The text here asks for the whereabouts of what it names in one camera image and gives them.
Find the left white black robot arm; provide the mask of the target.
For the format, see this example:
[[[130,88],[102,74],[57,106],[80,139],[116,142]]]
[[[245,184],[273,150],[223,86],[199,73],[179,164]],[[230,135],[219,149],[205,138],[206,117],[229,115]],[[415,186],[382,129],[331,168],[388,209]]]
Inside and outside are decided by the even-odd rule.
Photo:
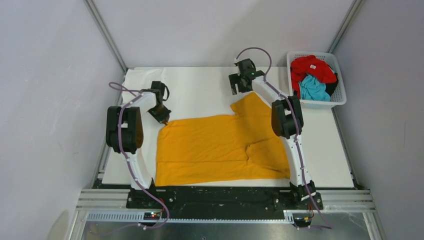
[[[128,89],[117,82],[110,82],[109,87],[130,93],[133,98],[122,105],[107,109],[105,141],[114,152],[122,154],[131,176],[131,187],[142,190],[138,201],[145,208],[157,204],[158,195],[148,189],[153,181],[143,158],[141,147],[144,142],[142,114],[150,114],[158,123],[167,125],[171,110],[164,102],[170,91],[165,83],[153,81],[147,89]]]

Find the yellow t shirt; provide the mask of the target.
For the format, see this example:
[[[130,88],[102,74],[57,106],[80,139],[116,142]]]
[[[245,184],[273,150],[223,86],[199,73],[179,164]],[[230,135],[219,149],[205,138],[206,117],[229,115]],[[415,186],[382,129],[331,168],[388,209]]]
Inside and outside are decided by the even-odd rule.
[[[157,138],[157,186],[289,179],[285,147],[271,108],[256,93],[231,105],[232,115],[169,122]]]

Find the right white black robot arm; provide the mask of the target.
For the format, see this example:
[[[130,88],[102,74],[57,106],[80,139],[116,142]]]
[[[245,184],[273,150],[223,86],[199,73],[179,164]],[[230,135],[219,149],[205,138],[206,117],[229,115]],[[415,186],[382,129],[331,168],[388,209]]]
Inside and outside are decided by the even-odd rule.
[[[302,145],[304,126],[300,99],[289,96],[267,80],[267,74],[257,70],[249,58],[235,60],[238,72],[229,75],[233,95],[255,92],[271,107],[271,127],[284,145],[288,158],[290,202],[297,209],[312,205],[322,210],[322,199],[309,173]]]

